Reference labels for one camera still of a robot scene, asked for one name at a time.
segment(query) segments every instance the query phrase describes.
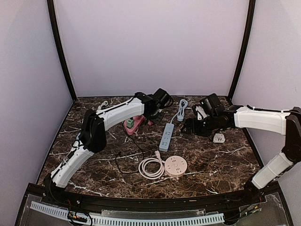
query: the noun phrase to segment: power strip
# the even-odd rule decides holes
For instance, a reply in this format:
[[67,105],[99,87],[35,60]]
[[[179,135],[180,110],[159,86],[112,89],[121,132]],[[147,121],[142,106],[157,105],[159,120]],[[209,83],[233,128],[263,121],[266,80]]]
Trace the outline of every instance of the power strip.
[[163,152],[168,151],[171,136],[173,135],[174,124],[167,123],[163,132],[163,136],[159,145],[159,150]]

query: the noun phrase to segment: marble tabletop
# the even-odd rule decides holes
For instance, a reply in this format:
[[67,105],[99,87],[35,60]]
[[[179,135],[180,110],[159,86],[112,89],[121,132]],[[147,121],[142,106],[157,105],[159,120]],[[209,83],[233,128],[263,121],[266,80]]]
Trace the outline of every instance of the marble tabletop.
[[[134,141],[144,152],[144,157],[154,156],[154,151],[162,137],[165,124],[178,111],[179,101],[184,98],[188,107],[198,104],[202,97],[174,97],[174,104],[164,110],[165,116],[160,124],[142,124],[132,135]],[[83,97],[78,98],[64,121],[54,145],[49,152],[39,177],[43,185],[45,176],[54,170],[70,151],[75,137],[80,131],[86,110],[97,107],[105,100],[116,105],[129,97]],[[224,97],[221,101],[227,105]],[[192,110],[185,111],[185,117],[193,117]],[[243,189],[244,183],[260,167],[242,129],[228,129],[223,132],[224,144],[214,144],[206,137],[181,134],[183,123],[174,120],[174,133],[168,152],[161,152],[161,158],[179,155],[188,164],[185,175],[179,179],[163,176],[148,180],[137,171],[143,159],[142,151],[129,139],[121,123],[107,131],[107,146],[92,156],[71,178],[66,191],[116,198],[184,198],[203,195],[222,194]],[[147,170],[156,170],[158,165],[150,164]]]

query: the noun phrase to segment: green object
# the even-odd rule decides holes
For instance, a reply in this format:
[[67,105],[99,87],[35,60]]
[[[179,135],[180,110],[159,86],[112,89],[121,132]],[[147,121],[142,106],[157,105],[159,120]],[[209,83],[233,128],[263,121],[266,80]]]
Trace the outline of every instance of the green object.
[[130,129],[134,126],[134,119],[130,118],[127,120],[127,127]]

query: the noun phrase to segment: robotic arm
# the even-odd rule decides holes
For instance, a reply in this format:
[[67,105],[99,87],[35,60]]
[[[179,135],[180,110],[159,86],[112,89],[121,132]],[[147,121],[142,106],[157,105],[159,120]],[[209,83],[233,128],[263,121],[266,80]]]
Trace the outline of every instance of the robotic arm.
[[166,91],[158,89],[153,95],[136,93],[130,100],[104,110],[88,110],[77,139],[63,162],[51,172],[50,183],[65,188],[81,165],[106,146],[105,132],[112,126],[138,115],[144,115],[154,123],[162,119],[160,109],[172,104]]
[[251,202],[252,197],[259,194],[269,182],[301,161],[300,108],[275,111],[232,105],[225,109],[216,94],[200,100],[200,103],[209,116],[200,121],[196,118],[187,119],[182,132],[206,137],[219,129],[253,128],[286,135],[281,152],[246,182],[244,202]]

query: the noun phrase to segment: white wall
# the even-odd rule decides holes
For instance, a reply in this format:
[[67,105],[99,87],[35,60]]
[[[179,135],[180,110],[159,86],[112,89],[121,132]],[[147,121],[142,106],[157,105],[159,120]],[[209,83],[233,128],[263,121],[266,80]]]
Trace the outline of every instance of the white wall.
[[[301,106],[301,2],[257,0],[248,50],[233,103],[270,109]],[[285,138],[250,130],[266,164]],[[301,164],[279,180],[295,225],[301,225]]]
[[248,2],[56,0],[77,95],[227,95]]
[[47,1],[1,1],[0,15],[0,226],[11,226],[72,101]]

